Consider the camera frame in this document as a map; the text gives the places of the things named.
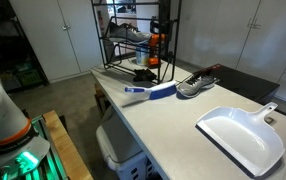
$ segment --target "brush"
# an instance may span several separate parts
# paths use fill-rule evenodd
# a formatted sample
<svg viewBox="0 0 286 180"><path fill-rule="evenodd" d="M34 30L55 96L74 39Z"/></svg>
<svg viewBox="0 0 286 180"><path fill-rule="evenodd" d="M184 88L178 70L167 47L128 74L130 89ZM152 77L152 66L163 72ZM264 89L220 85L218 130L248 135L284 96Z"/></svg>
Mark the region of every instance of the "brush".
<svg viewBox="0 0 286 180"><path fill-rule="evenodd" d="M144 87L126 87L125 92L130 93L149 93L149 99L155 100L170 96L176 93L176 81L170 81L163 84L156 85L151 88L144 88Z"/></svg>

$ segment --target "concrete floor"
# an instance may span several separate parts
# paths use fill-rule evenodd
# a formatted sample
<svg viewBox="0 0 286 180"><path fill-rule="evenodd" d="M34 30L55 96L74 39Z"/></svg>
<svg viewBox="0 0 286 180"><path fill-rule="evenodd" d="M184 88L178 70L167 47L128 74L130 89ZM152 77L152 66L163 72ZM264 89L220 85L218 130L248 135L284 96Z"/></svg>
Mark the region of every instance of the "concrete floor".
<svg viewBox="0 0 286 180"><path fill-rule="evenodd" d="M177 66L195 72L197 67L177 62ZM95 80L91 74L57 82L12 94L11 98L31 117L55 110L66 118L69 135L94 179L118 179L116 173L105 164L99 149L95 131L100 125L100 115L94 98ZM286 102L274 98L278 109L286 112Z"/></svg>

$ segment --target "white dustpan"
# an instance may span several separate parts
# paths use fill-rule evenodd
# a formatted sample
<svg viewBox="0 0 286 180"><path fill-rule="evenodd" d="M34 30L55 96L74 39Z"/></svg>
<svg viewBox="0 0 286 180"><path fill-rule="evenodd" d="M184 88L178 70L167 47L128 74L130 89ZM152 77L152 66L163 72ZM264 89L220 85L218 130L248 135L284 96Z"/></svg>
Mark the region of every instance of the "white dustpan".
<svg viewBox="0 0 286 180"><path fill-rule="evenodd" d="M281 138L264 121L265 115L276 107L272 102L257 112L217 107L203 115L196 125L254 176L262 176L285 151Z"/></svg>

